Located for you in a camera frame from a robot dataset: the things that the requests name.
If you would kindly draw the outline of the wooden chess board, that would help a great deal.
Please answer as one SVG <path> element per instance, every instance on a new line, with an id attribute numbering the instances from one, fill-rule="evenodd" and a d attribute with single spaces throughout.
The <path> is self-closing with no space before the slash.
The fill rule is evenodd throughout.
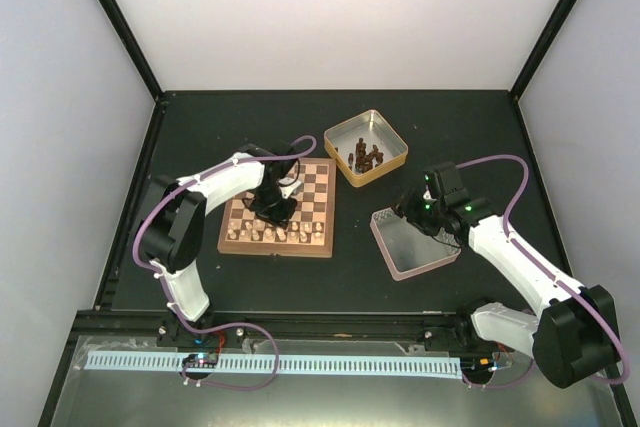
<path id="1" fill-rule="evenodd" d="M 280 181 L 286 195 L 268 206 L 251 191 L 227 201 L 222 254 L 330 258 L 333 253 L 336 162 L 304 158 Z"/>

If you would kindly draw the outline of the gold tin box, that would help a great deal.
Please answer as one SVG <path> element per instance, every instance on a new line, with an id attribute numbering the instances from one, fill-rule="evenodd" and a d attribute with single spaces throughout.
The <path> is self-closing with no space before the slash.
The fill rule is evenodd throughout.
<path id="1" fill-rule="evenodd" d="M 324 132 L 324 147 L 353 187 L 401 167 L 409 147 L 377 110 L 367 110 Z"/>

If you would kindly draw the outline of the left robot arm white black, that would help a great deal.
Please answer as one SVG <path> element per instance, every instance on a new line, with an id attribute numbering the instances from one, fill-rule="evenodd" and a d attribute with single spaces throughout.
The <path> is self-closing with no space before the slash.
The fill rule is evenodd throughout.
<path id="1" fill-rule="evenodd" d="M 193 346 L 214 335 L 210 306 L 196 259 L 204 239 L 206 217 L 238 194 L 249 192 L 249 210 L 259 220 L 285 228 L 296 209 L 297 179 L 283 182 L 308 151 L 296 145 L 316 140 L 303 136 L 280 154 L 253 144 L 200 173 L 174 179 L 160 176 L 150 184 L 136 220 L 132 244 L 134 263 L 151 271 L 167 298 L 167 307 L 181 320 L 179 333 Z"/>

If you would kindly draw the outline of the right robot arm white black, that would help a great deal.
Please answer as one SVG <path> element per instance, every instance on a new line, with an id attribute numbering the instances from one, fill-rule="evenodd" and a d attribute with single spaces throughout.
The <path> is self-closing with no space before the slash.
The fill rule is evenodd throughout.
<path id="1" fill-rule="evenodd" d="M 492 302 L 454 326 L 457 343 L 476 350 L 494 342 L 527 355 L 554 386 L 566 388 L 621 365 L 623 383 L 631 372 L 619 336 L 614 300 L 600 285 L 591 288 L 566 274 L 535 250 L 512 226 L 513 205 L 497 213 L 490 201 L 464 187 L 460 166 L 428 167 L 423 186 L 403 194 L 395 215 L 422 234 L 446 233 L 456 244 L 488 261 L 522 296 L 527 313 Z"/>

